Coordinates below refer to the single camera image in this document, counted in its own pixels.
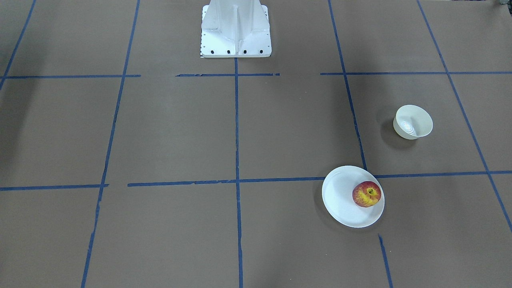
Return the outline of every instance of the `grid square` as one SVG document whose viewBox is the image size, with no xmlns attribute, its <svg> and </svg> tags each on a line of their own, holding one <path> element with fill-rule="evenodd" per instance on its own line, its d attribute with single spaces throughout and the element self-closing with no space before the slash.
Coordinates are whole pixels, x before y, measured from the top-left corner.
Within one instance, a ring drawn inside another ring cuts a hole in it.
<svg viewBox="0 0 512 288">
<path fill-rule="evenodd" d="M 368 169 L 373 174 L 484 171 L 446 75 L 349 76 Z M 406 140 L 393 128 L 403 105 L 424 108 L 432 132 Z"/>
<path fill-rule="evenodd" d="M 490 170 L 512 170 L 510 75 L 452 75 Z"/>
<path fill-rule="evenodd" d="M 362 166 L 343 78 L 241 77 L 241 178 L 321 177 Z"/>
<path fill-rule="evenodd" d="M 234 184 L 109 186 L 87 286 L 238 287 L 237 235 Z"/>
<path fill-rule="evenodd" d="M 0 75 L 3 76 L 11 59 L 23 25 L 30 11 L 31 1 L 0 1 Z"/>
<path fill-rule="evenodd" d="M 130 73 L 147 76 L 233 73 L 232 58 L 201 58 L 201 13 L 209 1 L 142 1 Z"/>
<path fill-rule="evenodd" d="M 450 71 L 512 71 L 512 21 L 495 1 L 422 1 Z"/>
<path fill-rule="evenodd" d="M 129 78 L 108 183 L 235 179 L 234 77 Z"/>
<path fill-rule="evenodd" d="M 505 206 L 508 216 L 512 216 L 512 193 L 510 193 L 510 183 L 512 183 L 512 175 L 493 175 L 494 184 L 498 189 L 501 201 Z"/>
<path fill-rule="evenodd" d="M 121 74 L 135 1 L 41 1 L 9 76 Z"/>
<path fill-rule="evenodd" d="M 416 1 L 333 1 L 332 10 L 347 72 L 444 71 Z"/>
<path fill-rule="evenodd" d="M 378 223 L 336 222 L 321 181 L 242 183 L 240 193 L 244 287 L 388 285 Z"/>
<path fill-rule="evenodd" d="M 0 193 L 0 286 L 80 287 L 98 189 Z"/>
<path fill-rule="evenodd" d="M 262 0 L 268 6 L 272 55 L 240 58 L 240 73 L 319 75 L 341 71 L 327 1 Z"/>
<path fill-rule="evenodd" d="M 487 175 L 380 179 L 396 287 L 512 285 L 510 229 Z"/>
<path fill-rule="evenodd" d="M 119 79 L 6 80 L 0 186 L 98 184 Z"/>
</svg>

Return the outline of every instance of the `white bowl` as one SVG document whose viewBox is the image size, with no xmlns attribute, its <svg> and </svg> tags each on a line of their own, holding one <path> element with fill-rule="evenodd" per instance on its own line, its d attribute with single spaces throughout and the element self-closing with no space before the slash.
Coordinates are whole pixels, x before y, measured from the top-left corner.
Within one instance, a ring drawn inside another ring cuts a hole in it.
<svg viewBox="0 0 512 288">
<path fill-rule="evenodd" d="M 409 140 L 429 135 L 433 127 L 434 123 L 428 112 L 416 105 L 400 107 L 393 121 L 396 133 Z"/>
</svg>

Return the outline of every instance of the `white plate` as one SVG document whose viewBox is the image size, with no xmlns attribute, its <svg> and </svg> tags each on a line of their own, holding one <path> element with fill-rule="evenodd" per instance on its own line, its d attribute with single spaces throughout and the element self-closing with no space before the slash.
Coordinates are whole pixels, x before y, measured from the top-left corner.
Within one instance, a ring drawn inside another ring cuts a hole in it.
<svg viewBox="0 0 512 288">
<path fill-rule="evenodd" d="M 352 199 L 352 191 L 364 181 L 377 183 L 382 192 L 380 201 L 368 208 L 358 206 Z M 384 190 L 372 174 L 356 166 L 341 166 L 331 171 L 322 185 L 322 199 L 334 219 L 354 228 L 370 226 L 384 211 Z"/>
</svg>

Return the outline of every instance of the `blue tape line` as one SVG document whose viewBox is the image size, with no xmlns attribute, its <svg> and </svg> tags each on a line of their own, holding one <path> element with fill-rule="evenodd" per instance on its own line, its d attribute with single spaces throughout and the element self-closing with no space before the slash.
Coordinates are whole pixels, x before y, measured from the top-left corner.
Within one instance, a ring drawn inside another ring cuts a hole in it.
<svg viewBox="0 0 512 288">
<path fill-rule="evenodd" d="M 234 108 L 235 116 L 234 121 L 236 124 L 235 129 L 235 144 L 237 147 L 236 158 L 235 158 L 235 170 L 236 170 L 236 181 L 237 184 L 237 224 L 238 224 L 238 285 L 239 288 L 244 287 L 244 272 L 242 265 L 242 208 L 240 205 L 240 153 L 239 153 L 239 110 L 238 110 L 238 58 L 234 59 Z"/>
<path fill-rule="evenodd" d="M 393 280 L 391 280 L 391 272 L 389 271 L 388 257 L 386 256 L 386 248 L 382 241 L 382 237 L 379 235 L 380 250 L 382 251 L 382 258 L 384 259 L 384 265 L 386 266 L 386 274 L 388 275 L 389 288 L 393 288 Z"/>
<path fill-rule="evenodd" d="M 502 171 L 489 171 L 491 174 L 512 174 L 510 170 L 502 170 Z"/>
<path fill-rule="evenodd" d="M 498 200 L 498 203 L 500 204 L 501 211 L 503 212 L 503 215 L 505 216 L 505 220 L 507 221 L 508 227 L 510 231 L 512 232 L 512 222 L 510 221 L 510 218 L 508 216 L 508 213 L 505 209 L 505 206 L 503 205 L 503 202 L 501 201 L 500 193 L 498 192 L 498 189 L 496 188 L 496 185 L 494 184 L 493 177 L 491 176 L 491 173 L 489 171 L 489 167 L 487 166 L 487 163 L 485 162 L 485 159 L 482 154 L 482 150 L 480 149 L 480 146 L 478 145 L 477 138 L 475 136 L 475 133 L 473 132 L 473 128 L 471 127 L 470 121 L 466 115 L 466 111 L 464 110 L 464 106 L 462 105 L 462 102 L 459 97 L 459 93 L 457 92 L 457 89 L 455 88 L 455 84 L 453 83 L 452 76 L 450 75 L 448 68 L 446 66 L 446 63 L 444 62 L 443 55 L 441 54 L 441 50 L 439 49 L 439 45 L 437 45 L 436 38 L 434 37 L 434 33 L 432 32 L 432 29 L 430 27 L 429 21 L 426 18 L 425 12 L 423 11 L 423 7 L 421 6 L 421 3 L 419 0 L 416 0 L 418 3 L 418 7 L 421 11 L 421 15 L 423 15 L 423 19 L 425 20 L 426 26 L 430 32 L 430 36 L 432 37 L 432 40 L 434 41 L 434 45 L 436 46 L 437 53 L 439 53 L 439 57 L 441 58 L 441 62 L 443 63 L 444 70 L 446 71 L 446 75 L 448 76 L 448 79 L 450 80 L 450 84 L 452 85 L 453 92 L 455 94 L 455 97 L 457 98 L 457 102 L 459 103 L 460 110 L 462 112 L 462 115 L 464 116 L 464 120 L 466 121 L 467 128 L 469 129 L 471 133 L 471 137 L 473 138 L 473 141 L 475 142 L 475 146 L 478 150 L 478 154 L 480 155 L 480 159 L 482 160 L 482 163 L 484 165 L 485 171 L 487 173 L 487 176 L 489 177 L 489 181 L 491 185 L 493 186 L 494 194 L 496 195 L 496 198 Z"/>
<path fill-rule="evenodd" d="M 205 180 L 205 181 L 174 181 L 174 182 L 143 182 L 129 183 L 128 187 L 146 187 L 146 186 L 177 186 L 177 185 L 203 185 L 203 184 L 226 184 L 235 183 L 236 180 Z"/>
<path fill-rule="evenodd" d="M 81 188 L 99 188 L 99 187 L 100 187 L 100 184 L 23 186 L 23 187 L 0 187 L 0 191 L 57 190 L 57 189 L 81 189 Z"/>
<path fill-rule="evenodd" d="M 129 74 L 124 77 L 137 78 L 140 74 Z M 69 79 L 69 78 L 122 78 L 123 75 L 34 75 L 34 76 L 7 76 L 6 79 Z"/>
<path fill-rule="evenodd" d="M 512 171 L 490 171 L 490 174 L 512 174 Z M 417 173 L 417 174 L 382 174 L 374 175 L 375 178 L 409 178 L 409 177 L 442 177 L 442 176 L 467 176 L 467 175 L 487 175 L 486 171 L 468 171 L 468 172 L 446 172 L 446 173 Z M 290 182 L 290 181 L 321 181 L 325 177 L 288 177 L 288 178 L 252 178 L 239 179 L 240 183 L 255 182 Z M 191 184 L 226 184 L 236 183 L 236 179 L 224 180 L 201 180 L 201 181 L 170 181 L 170 182 L 141 182 L 129 183 L 128 187 L 145 187 L 145 186 L 177 186 Z"/>
<path fill-rule="evenodd" d="M 447 172 L 447 173 L 388 174 L 388 175 L 375 175 L 375 178 L 409 178 L 409 177 L 436 177 L 436 176 L 463 176 L 463 175 L 487 175 L 487 172 L 475 171 L 475 172 Z"/>
<path fill-rule="evenodd" d="M 176 77 L 246 77 L 246 76 L 273 76 L 272 73 L 240 73 L 240 74 L 178 74 Z"/>
<path fill-rule="evenodd" d="M 176 77 L 233 77 L 234 74 L 178 74 Z"/>
<path fill-rule="evenodd" d="M 446 72 L 348 72 L 347 75 L 436 75 Z"/>
<path fill-rule="evenodd" d="M 237 74 L 237 76 L 274 76 L 272 73 L 241 73 Z"/>
<path fill-rule="evenodd" d="M 328 3 L 329 3 L 329 11 L 331 13 L 332 28 L 334 29 L 334 36 L 336 38 L 336 44 L 338 45 L 339 61 L 342 64 L 343 78 L 345 79 L 345 87 L 347 88 L 347 95 L 348 95 L 348 98 L 349 98 L 350 110 L 352 111 L 352 117 L 354 118 L 355 133 L 357 134 L 357 140 L 359 141 L 359 149 L 361 151 L 362 167 L 365 170 L 367 170 L 367 168 L 366 168 L 366 160 L 365 160 L 365 153 L 364 153 L 364 151 L 362 149 L 361 135 L 359 134 L 359 128 L 357 127 L 357 119 L 356 119 L 356 116 L 355 116 L 354 104 L 352 102 L 352 94 L 350 93 L 349 80 L 347 78 L 347 71 L 345 70 L 345 62 L 343 61 L 342 47 L 339 44 L 338 30 L 336 28 L 336 22 L 334 21 L 334 14 L 332 12 L 331 0 L 328 0 Z"/>
<path fill-rule="evenodd" d="M 30 17 L 32 17 L 32 12 L 34 11 L 35 1 L 36 0 L 32 1 L 32 6 L 30 6 L 30 11 L 27 16 L 27 20 L 25 20 L 25 24 L 23 25 L 22 32 L 19 35 L 18 42 L 16 42 L 16 45 L 14 46 L 14 50 L 12 51 L 12 54 L 11 54 L 11 58 L 9 59 L 9 63 L 7 63 L 7 68 L 5 69 L 4 77 L 2 77 L 2 80 L 0 81 L 0 90 L 4 86 L 5 79 L 6 79 L 7 75 L 9 74 L 9 70 L 11 69 L 12 62 L 14 60 L 14 57 L 16 56 L 16 52 L 18 51 L 19 44 L 22 42 L 23 35 L 25 34 L 25 30 L 27 29 L 27 26 L 30 21 Z"/>
<path fill-rule="evenodd" d="M 496 199 L 498 200 L 498 203 L 500 204 L 501 211 L 503 211 L 503 215 L 505 216 L 505 220 L 507 221 L 508 228 L 510 229 L 510 232 L 512 232 L 512 222 L 510 221 L 507 210 L 505 209 L 505 205 L 503 204 L 503 201 L 501 200 L 501 196 L 500 196 L 500 193 L 498 192 L 498 188 L 496 188 L 496 184 L 494 183 L 493 177 L 490 175 L 490 173 L 488 173 L 487 176 L 489 177 L 490 184 L 493 186 L 494 194 L 496 195 Z"/>
<path fill-rule="evenodd" d="M 330 75 L 343 75 L 343 72 L 340 73 L 340 72 L 324 72 L 324 73 L 320 73 L 321 76 L 330 76 Z"/>
<path fill-rule="evenodd" d="M 324 180 L 324 179 L 325 179 L 325 177 L 259 178 L 259 179 L 241 179 L 240 183 L 317 181 L 317 180 Z"/>
<path fill-rule="evenodd" d="M 106 172 L 107 172 L 107 170 L 109 168 L 110 152 L 112 150 L 112 142 L 114 141 L 114 133 L 115 133 L 115 130 L 116 130 L 117 115 L 119 113 L 119 106 L 121 104 L 121 96 L 123 94 L 123 87 L 124 87 L 124 80 L 125 80 L 125 76 L 126 76 L 126 70 L 128 69 L 128 61 L 130 59 L 130 51 L 131 51 L 131 48 L 132 48 L 133 35 L 135 33 L 135 25 L 137 24 L 137 15 L 139 14 L 139 5 L 140 5 L 140 0 L 137 0 L 137 6 L 135 7 L 135 16 L 134 16 L 133 24 L 132 24 L 132 31 L 131 31 L 131 34 L 130 34 L 130 41 L 128 43 L 128 49 L 126 51 L 126 59 L 124 60 L 123 77 L 121 78 L 121 85 L 119 86 L 119 93 L 117 95 L 116 110 L 115 110 L 115 113 L 114 113 L 114 120 L 112 121 L 112 129 L 110 131 L 109 146 L 108 146 L 107 151 L 106 151 L 105 168 L 103 170 L 103 175 L 101 177 L 101 185 L 100 185 L 99 193 L 98 193 L 98 201 L 96 202 L 96 214 L 95 214 L 95 217 L 94 217 L 94 229 L 93 229 L 93 232 L 91 233 L 91 239 L 89 240 L 89 248 L 87 250 L 86 264 L 85 264 L 85 266 L 83 268 L 82 283 L 81 283 L 81 286 L 80 286 L 81 288 L 85 288 L 85 286 L 86 286 L 87 273 L 89 271 L 89 263 L 91 261 L 91 254 L 92 254 L 93 244 L 94 244 L 94 237 L 96 235 L 96 228 L 98 226 L 98 216 L 99 216 L 99 209 L 100 209 L 100 205 L 99 204 L 101 202 L 101 198 L 103 197 L 103 188 L 105 187 L 104 185 L 105 185 L 105 179 L 106 179 Z"/>
<path fill-rule="evenodd" d="M 347 75 L 431 75 L 431 74 L 446 74 L 446 72 L 347 72 Z M 339 72 L 320 73 L 322 76 L 326 75 L 343 75 Z"/>
<path fill-rule="evenodd" d="M 449 72 L 449 74 L 512 74 L 512 71 Z"/>
</svg>

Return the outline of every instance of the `red apple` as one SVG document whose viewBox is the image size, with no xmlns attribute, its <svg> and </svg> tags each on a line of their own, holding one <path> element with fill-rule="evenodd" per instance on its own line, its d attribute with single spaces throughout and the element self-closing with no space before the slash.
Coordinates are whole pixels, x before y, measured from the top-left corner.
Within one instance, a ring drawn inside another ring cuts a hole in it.
<svg viewBox="0 0 512 288">
<path fill-rule="evenodd" d="M 352 199 L 361 207 L 371 207 L 379 202 L 382 192 L 379 185 L 372 181 L 364 181 L 352 191 Z"/>
</svg>

